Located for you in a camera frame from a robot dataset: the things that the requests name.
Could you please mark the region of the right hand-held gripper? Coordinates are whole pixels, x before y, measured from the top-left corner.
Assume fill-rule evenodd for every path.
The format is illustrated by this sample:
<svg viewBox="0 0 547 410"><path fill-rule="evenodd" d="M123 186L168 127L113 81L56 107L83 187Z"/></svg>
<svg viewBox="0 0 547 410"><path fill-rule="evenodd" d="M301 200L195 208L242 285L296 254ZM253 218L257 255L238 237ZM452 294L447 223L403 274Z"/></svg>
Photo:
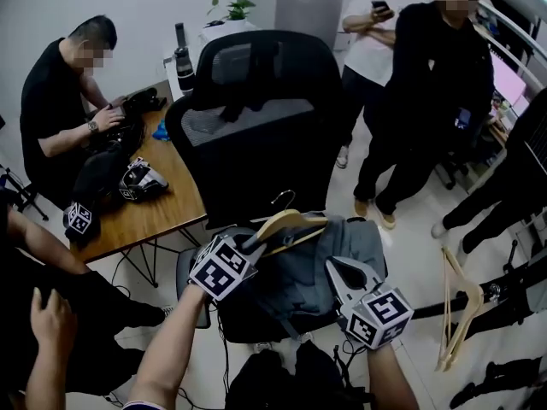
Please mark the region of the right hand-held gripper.
<svg viewBox="0 0 547 410"><path fill-rule="evenodd" d="M368 349L379 349L403 332L414 310L398 288L372 291L383 279L369 264L333 256L325 268L351 337ZM363 295L364 290L372 292Z"/></svg>

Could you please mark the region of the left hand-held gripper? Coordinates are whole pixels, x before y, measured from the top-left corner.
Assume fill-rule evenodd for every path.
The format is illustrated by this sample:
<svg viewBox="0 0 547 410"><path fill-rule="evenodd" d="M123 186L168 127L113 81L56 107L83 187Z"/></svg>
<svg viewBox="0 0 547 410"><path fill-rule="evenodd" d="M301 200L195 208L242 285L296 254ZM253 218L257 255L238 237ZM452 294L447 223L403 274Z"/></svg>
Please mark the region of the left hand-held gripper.
<svg viewBox="0 0 547 410"><path fill-rule="evenodd" d="M256 274L251 258L260 258L267 246L256 234L240 233L237 243L231 236L216 235L197 256L189 280L215 301L222 301Z"/></svg>

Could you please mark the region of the wooden clothes hanger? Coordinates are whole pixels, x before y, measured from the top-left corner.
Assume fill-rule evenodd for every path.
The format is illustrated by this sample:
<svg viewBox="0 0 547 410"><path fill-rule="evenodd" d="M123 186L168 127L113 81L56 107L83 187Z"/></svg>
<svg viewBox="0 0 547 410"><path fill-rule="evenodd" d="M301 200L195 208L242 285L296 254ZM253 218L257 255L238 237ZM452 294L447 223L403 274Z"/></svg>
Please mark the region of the wooden clothes hanger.
<svg viewBox="0 0 547 410"><path fill-rule="evenodd" d="M282 191L271 201L271 204L275 204L282 196L287 194L291 194L291 199L286 204L285 209L273 215L269 220L267 220L262 225L260 230L256 233L257 238L259 240L266 241L268 238L270 238L272 235L276 234L277 232L283 229L288 229L288 228L310 229L313 227L318 227L318 230L313 231L304 237L300 237L297 240L293 240L289 244L283 244L279 248L274 249L270 251L269 253L265 254L263 256L264 258L271 255L276 255L300 243L306 242L313 237L319 236L326 229L326 225L329 221L329 219L324 216L308 217L301 214L296 209L289 209L289 206L291 205L294 198L296 197L296 192L294 190Z"/></svg>

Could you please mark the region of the grey jacket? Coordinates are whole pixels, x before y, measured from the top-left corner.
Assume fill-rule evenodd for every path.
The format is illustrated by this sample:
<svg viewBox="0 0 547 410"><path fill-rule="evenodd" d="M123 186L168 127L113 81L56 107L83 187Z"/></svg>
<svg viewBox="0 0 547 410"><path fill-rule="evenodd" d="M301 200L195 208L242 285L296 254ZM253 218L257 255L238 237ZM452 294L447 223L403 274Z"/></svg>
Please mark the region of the grey jacket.
<svg viewBox="0 0 547 410"><path fill-rule="evenodd" d="M249 326L244 341L278 342L335 322L334 294L326 273L331 256L363 262L386 277L377 225L358 217L335 217L317 237L259 261L258 273L249 282L256 311L244 321Z"/></svg>

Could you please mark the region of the person's left forearm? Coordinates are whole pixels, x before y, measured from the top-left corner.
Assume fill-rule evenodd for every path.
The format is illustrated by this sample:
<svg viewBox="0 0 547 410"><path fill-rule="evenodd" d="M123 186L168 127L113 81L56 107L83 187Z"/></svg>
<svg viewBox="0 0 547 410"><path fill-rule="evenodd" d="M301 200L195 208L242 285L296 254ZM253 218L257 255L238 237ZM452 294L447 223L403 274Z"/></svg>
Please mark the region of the person's left forearm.
<svg viewBox="0 0 547 410"><path fill-rule="evenodd" d="M176 308L146 349L122 410L175 410L206 297L201 287L186 286Z"/></svg>

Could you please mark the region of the person's right forearm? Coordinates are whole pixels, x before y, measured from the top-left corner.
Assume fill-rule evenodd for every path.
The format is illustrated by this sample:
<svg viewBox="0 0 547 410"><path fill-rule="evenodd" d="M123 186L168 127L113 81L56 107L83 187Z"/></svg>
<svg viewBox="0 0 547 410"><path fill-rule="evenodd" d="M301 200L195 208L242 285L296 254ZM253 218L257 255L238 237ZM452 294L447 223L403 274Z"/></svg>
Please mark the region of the person's right forearm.
<svg viewBox="0 0 547 410"><path fill-rule="evenodd" d="M369 350L367 360L371 410L420 410L390 343Z"/></svg>

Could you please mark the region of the black mesh office chair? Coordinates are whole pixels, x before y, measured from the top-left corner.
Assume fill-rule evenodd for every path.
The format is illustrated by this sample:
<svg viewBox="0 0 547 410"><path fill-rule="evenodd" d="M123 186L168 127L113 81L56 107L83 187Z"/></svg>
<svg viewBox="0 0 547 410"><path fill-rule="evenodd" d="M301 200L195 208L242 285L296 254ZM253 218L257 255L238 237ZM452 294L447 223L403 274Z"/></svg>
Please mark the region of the black mesh office chair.
<svg viewBox="0 0 547 410"><path fill-rule="evenodd" d="M193 91L169 108L165 121L209 227L236 239L253 235L261 220L285 209L291 194L271 204L285 190L296 192L289 209L323 216L342 139L341 106L338 65L317 37L256 30L206 44ZM263 255L316 230L283 229L266 241ZM256 311L249 282L256 275L218 307L232 343L246 343L244 321Z"/></svg>

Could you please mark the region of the wooden table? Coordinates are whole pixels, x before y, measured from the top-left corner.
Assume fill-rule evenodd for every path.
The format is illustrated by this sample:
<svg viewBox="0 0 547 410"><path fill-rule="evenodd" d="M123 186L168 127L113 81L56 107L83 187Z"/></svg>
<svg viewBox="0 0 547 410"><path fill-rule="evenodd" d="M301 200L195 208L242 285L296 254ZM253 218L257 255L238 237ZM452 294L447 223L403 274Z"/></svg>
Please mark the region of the wooden table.
<svg viewBox="0 0 547 410"><path fill-rule="evenodd" d="M206 220L206 213L197 186L170 142L152 137L152 132L165 118L168 106L160 111L143 115L144 139L134 154L141 156L168 182L168 190L145 202L121 204L99 218L100 232L86 246L72 243L70 249L86 264L121 254L121 261L127 261L142 277L157 287L156 261L148 261L144 246L156 253L159 249L178 254L175 249L161 246L158 239L174 231L193 246L199 242L187 228Z"/></svg>

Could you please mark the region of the person's black clothing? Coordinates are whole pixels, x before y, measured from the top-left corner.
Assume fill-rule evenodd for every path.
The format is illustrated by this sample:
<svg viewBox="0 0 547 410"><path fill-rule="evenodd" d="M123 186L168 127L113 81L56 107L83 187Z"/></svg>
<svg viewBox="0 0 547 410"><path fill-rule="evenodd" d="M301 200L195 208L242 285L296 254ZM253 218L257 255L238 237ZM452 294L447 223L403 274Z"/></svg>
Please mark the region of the person's black clothing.
<svg viewBox="0 0 547 410"><path fill-rule="evenodd" d="M233 379L225 410L365 410L374 394L350 382L338 349L333 356L311 341L299 346L293 374L272 349L253 354Z"/></svg>

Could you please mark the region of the black coat rack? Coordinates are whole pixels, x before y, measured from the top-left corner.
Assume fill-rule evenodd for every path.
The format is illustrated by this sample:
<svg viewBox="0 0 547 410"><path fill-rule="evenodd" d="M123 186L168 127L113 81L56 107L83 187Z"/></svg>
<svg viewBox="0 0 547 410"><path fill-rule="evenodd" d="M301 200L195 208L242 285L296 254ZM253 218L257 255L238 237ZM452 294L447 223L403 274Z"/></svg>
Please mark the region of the black coat rack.
<svg viewBox="0 0 547 410"><path fill-rule="evenodd" d="M547 310L547 244L524 264L508 261L503 275L477 284L466 276L462 264L443 246L444 301L415 310L413 319L443 315L448 337L456 334L450 314L459 312L460 325L467 324L466 338L485 331L522 324L534 313Z"/></svg>

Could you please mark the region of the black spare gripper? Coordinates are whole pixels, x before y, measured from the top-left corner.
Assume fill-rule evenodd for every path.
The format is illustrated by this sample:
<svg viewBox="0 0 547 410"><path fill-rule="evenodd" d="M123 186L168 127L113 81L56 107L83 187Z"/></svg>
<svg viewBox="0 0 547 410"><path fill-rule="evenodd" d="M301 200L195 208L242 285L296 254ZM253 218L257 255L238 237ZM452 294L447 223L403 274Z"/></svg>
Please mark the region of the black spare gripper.
<svg viewBox="0 0 547 410"><path fill-rule="evenodd" d="M84 248L101 231L100 219L78 202L72 202L63 213L65 236L78 248Z"/></svg>

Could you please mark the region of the black thermos bottle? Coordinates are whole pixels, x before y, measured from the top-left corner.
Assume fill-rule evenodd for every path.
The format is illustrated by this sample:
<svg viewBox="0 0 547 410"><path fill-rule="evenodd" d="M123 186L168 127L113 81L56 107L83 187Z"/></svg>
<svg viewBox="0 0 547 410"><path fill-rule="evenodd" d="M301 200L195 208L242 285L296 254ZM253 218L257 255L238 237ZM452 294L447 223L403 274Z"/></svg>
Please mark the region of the black thermos bottle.
<svg viewBox="0 0 547 410"><path fill-rule="evenodd" d="M185 26L182 22L175 24L177 48L174 51L175 67L179 88L183 94L193 91L196 75L191 63L190 52L185 37Z"/></svg>

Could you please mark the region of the green potted plant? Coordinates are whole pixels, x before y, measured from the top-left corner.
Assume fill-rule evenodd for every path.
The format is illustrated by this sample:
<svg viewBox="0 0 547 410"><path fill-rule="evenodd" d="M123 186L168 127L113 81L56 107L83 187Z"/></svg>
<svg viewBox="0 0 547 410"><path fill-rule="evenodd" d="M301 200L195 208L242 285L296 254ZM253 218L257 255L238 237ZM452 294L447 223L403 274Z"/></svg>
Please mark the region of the green potted plant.
<svg viewBox="0 0 547 410"><path fill-rule="evenodd" d="M219 20L212 20L209 26L219 26L228 21L245 21L250 11L256 6L251 0L236 0L230 2L227 7L227 15Z"/></svg>

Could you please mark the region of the black tripod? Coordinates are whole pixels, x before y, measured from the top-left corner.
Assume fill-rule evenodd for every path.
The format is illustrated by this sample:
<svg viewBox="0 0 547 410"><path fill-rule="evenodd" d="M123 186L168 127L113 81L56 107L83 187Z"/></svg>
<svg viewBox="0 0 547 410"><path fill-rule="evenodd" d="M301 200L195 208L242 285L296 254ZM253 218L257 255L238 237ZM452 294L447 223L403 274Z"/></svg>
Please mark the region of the black tripod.
<svg viewBox="0 0 547 410"><path fill-rule="evenodd" d="M0 163L0 189L7 193L9 203L18 211L24 212L27 208L34 208L42 217L48 221L48 215L37 205L38 192L32 183L24 185L22 180L8 167Z"/></svg>

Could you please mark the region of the grey refrigerator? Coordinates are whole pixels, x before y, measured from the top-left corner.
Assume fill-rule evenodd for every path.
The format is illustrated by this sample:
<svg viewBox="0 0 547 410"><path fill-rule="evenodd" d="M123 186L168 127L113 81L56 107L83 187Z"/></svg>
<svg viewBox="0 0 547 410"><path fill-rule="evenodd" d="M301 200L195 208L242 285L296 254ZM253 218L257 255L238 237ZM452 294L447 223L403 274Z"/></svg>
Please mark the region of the grey refrigerator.
<svg viewBox="0 0 547 410"><path fill-rule="evenodd" d="M343 0L276 0L274 28L320 38L333 48Z"/></svg>

